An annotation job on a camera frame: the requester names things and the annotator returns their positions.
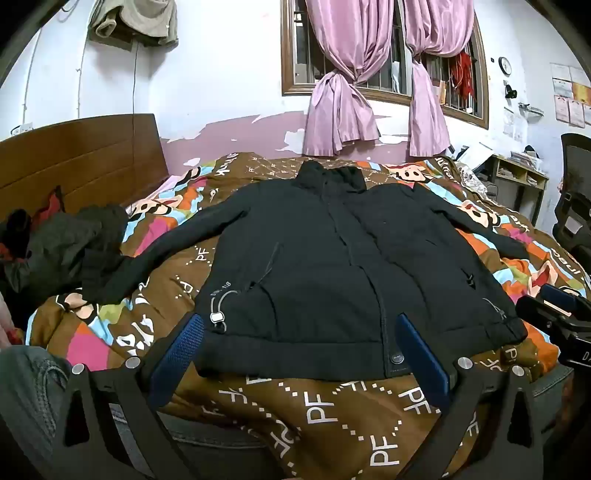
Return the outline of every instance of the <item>power outlet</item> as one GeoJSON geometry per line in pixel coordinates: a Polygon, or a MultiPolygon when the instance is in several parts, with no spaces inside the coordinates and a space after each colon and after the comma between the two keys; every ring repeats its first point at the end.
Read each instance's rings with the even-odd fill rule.
{"type": "Polygon", "coordinates": [[[15,135],[23,134],[24,132],[29,132],[31,130],[33,130],[33,123],[29,122],[27,124],[22,124],[18,127],[15,127],[12,130],[11,135],[14,137],[15,135]]]}

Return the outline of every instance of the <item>brown patterned bedding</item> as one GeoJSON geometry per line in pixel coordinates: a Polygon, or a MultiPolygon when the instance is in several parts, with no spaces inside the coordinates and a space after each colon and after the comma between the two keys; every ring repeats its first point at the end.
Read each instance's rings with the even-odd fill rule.
{"type": "MultiPolygon", "coordinates": [[[[253,181],[294,177],[304,160],[271,161],[240,153],[189,171],[171,190],[134,205],[122,251],[138,255],[166,230],[221,202],[237,188],[253,181]]],[[[355,164],[322,163],[328,168],[355,164]]],[[[583,270],[552,238],[536,231],[518,213],[463,188],[449,160],[401,167],[358,162],[357,166],[363,169],[368,187],[392,181],[421,183],[474,220],[485,226],[492,223],[497,233],[526,244],[529,258],[508,260],[486,239],[460,232],[514,301],[537,294],[544,283],[588,297],[583,270]]],[[[396,206],[391,208],[395,214],[396,206]]],[[[78,292],[47,300],[30,319],[27,343],[43,346],[73,364],[86,363],[90,369],[117,367],[132,355],[145,355],[193,308],[192,298],[207,278],[216,243],[217,238],[212,238],[171,257],[119,305],[88,305],[78,292]]],[[[474,360],[491,369],[518,362],[532,379],[543,375],[556,363],[557,349],[533,327],[528,326],[528,331],[521,345],[484,352],[474,360]]],[[[395,478],[439,414],[426,402],[412,375],[339,384],[229,374],[202,378],[193,366],[165,411],[260,436],[286,476],[335,480],[395,478]]],[[[466,460],[483,415],[484,410],[475,413],[450,473],[466,460]]]]}

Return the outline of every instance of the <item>hanging cloth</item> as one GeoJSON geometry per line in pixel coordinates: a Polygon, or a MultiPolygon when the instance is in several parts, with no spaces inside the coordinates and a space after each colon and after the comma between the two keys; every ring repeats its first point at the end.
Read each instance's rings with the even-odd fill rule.
{"type": "Polygon", "coordinates": [[[472,80],[472,59],[465,51],[461,51],[450,61],[450,81],[454,90],[466,102],[468,96],[474,96],[472,80]]]}

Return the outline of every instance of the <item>gray towel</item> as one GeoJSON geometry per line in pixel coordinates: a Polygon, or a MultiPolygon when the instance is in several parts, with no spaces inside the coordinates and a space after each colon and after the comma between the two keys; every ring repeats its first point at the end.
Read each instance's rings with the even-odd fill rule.
{"type": "Polygon", "coordinates": [[[99,37],[135,37],[146,45],[178,42],[174,0],[97,0],[89,28],[99,37]]]}

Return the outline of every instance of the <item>desk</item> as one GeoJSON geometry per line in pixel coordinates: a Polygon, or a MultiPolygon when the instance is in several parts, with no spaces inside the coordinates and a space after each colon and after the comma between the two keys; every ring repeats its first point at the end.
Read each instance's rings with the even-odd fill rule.
{"type": "Polygon", "coordinates": [[[498,185],[497,179],[510,181],[512,183],[516,183],[519,185],[517,190],[517,197],[515,198],[515,204],[513,205],[513,210],[519,212],[521,208],[521,203],[523,201],[523,194],[525,189],[532,189],[537,191],[537,200],[535,202],[534,213],[531,218],[531,223],[535,226],[535,223],[538,219],[538,214],[540,213],[540,207],[542,206],[542,199],[544,197],[544,192],[546,190],[546,184],[548,183],[548,177],[546,175],[541,174],[539,171],[535,170],[532,167],[528,167],[523,165],[515,160],[511,160],[509,158],[500,157],[498,155],[492,155],[486,162],[484,162],[483,166],[479,169],[487,173],[488,181],[498,185]],[[503,175],[499,173],[499,167],[503,167],[509,170],[514,176],[510,177],[507,175],[503,175]],[[536,185],[532,185],[527,181],[527,176],[532,177],[538,183],[536,185]]]}

